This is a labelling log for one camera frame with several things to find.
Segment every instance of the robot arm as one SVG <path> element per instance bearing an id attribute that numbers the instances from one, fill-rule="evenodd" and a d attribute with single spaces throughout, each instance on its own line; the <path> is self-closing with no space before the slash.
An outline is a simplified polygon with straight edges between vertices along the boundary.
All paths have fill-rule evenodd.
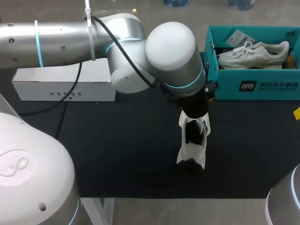
<path id="1" fill-rule="evenodd" d="M 101 21 L 150 82 L 156 78 L 179 97 L 193 96 L 203 88 L 201 58 L 187 26 L 165 23 L 146 38 L 134 15 L 117 14 Z M 116 90 L 132 93 L 147 88 L 104 28 L 93 22 L 91 30 L 95 56 L 108 59 Z M 86 21 L 3 23 L 0 49 L 0 68 L 65 66 L 92 59 Z"/>

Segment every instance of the black table mat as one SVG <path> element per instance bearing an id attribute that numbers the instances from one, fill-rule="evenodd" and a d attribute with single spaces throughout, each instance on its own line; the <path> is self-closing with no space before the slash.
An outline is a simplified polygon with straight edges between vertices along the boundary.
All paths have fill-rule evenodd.
<path id="1" fill-rule="evenodd" d="M 70 102 L 59 141 L 82 197 L 265 198 L 300 163 L 300 102 L 213 101 L 205 171 L 176 165 L 180 110 L 159 88 Z"/>

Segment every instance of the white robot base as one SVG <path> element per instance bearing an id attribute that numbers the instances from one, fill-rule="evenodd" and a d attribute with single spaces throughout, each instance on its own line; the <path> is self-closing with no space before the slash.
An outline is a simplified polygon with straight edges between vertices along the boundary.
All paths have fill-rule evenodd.
<path id="1" fill-rule="evenodd" d="M 72 159 L 54 138 L 0 113 L 0 225 L 89 225 Z"/>

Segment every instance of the robot logo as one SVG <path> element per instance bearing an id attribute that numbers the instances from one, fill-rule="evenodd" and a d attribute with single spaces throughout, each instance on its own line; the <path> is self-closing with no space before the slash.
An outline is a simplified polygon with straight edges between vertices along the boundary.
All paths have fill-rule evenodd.
<path id="1" fill-rule="evenodd" d="M 17 183 L 26 180 L 30 174 L 30 171 L 26 171 L 26 168 L 30 165 L 31 156 L 28 151 L 21 149 L 9 150 L 0 154 L 0 185 L 10 183 L 2 183 L 1 180 L 4 178 L 15 177 Z"/>

